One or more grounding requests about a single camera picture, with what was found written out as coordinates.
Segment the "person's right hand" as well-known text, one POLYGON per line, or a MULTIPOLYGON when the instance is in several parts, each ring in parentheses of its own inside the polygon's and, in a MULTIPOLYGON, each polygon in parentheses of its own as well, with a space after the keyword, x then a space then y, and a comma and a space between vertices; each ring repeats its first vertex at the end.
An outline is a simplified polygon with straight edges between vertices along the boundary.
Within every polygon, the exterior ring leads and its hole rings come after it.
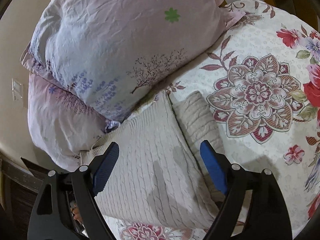
POLYGON ((74 220, 78 221, 80 224, 83 223, 83 219, 80 215, 80 210, 75 201, 71 202, 71 213, 74 220))

